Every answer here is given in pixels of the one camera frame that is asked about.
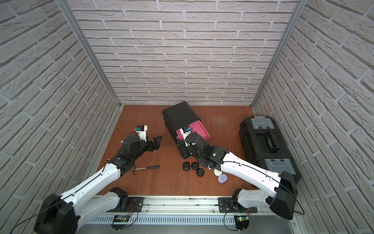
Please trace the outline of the black drawer cabinet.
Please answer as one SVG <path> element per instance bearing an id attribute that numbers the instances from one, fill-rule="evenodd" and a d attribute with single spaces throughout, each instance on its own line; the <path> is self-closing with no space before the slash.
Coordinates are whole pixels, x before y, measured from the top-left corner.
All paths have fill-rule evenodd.
<path id="1" fill-rule="evenodd" d="M 175 143 L 178 141 L 177 130 L 185 125 L 201 120 L 186 101 L 166 108 L 163 110 L 162 115 L 164 117 L 165 126 Z"/>

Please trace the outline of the black earphone case square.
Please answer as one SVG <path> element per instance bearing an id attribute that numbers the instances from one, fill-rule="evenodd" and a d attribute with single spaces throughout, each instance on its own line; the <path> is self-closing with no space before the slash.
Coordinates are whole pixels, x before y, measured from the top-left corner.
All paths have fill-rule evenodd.
<path id="1" fill-rule="evenodd" d="M 184 171 L 189 171 L 191 169 L 191 164 L 189 162 L 184 162 L 182 167 Z"/>

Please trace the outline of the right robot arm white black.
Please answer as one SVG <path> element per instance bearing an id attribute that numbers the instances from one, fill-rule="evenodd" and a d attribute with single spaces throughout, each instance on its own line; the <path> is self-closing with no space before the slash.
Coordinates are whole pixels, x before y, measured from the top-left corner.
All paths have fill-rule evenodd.
<path id="1" fill-rule="evenodd" d="M 262 190 L 257 199 L 245 189 L 236 190 L 232 199 L 243 208 L 265 206 L 284 219 L 293 219 L 298 202 L 297 188 L 289 172 L 279 174 L 260 168 L 225 148 L 209 145 L 196 132 L 178 140 L 177 148 L 183 157 L 196 158 L 202 167 L 232 174 Z"/>

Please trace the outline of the pink drawer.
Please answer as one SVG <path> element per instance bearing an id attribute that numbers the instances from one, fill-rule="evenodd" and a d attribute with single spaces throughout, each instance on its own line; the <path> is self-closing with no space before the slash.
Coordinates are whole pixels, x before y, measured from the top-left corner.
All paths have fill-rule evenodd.
<path id="1" fill-rule="evenodd" d="M 205 129 L 205 127 L 203 126 L 203 124 L 201 123 L 201 121 L 195 121 L 195 122 L 192 122 L 190 124 L 185 124 L 183 126 L 186 126 L 186 125 L 189 125 L 191 128 L 192 128 L 192 133 L 196 132 L 197 134 L 199 134 L 204 140 L 208 140 L 210 139 L 210 135 L 208 133 L 208 131 Z M 181 129 L 182 127 L 179 127 L 175 132 L 177 134 L 176 136 L 176 140 L 180 140 L 180 137 L 179 137 L 179 129 Z"/>

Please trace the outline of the black earphone case round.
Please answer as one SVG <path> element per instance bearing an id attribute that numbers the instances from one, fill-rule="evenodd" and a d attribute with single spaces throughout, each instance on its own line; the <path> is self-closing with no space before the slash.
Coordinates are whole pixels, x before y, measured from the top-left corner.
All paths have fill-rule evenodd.
<path id="1" fill-rule="evenodd" d="M 193 162 L 193 163 L 191 164 L 191 168 L 192 168 L 193 170 L 198 170 L 198 169 L 199 169 L 199 164 L 198 164 L 197 162 Z"/>

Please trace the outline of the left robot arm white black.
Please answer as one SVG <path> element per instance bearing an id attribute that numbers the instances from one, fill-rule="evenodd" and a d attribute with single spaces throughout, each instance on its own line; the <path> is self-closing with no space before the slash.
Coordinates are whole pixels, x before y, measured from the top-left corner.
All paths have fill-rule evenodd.
<path id="1" fill-rule="evenodd" d="M 130 171 L 144 153 L 158 150 L 161 140 L 160 136 L 148 140 L 139 135 L 123 139 L 117 154 L 94 175 L 60 195 L 49 195 L 43 201 L 34 231 L 37 234 L 74 234 L 101 214 L 118 206 L 126 207 L 128 194 L 118 187 L 100 199 L 91 199 Z"/>

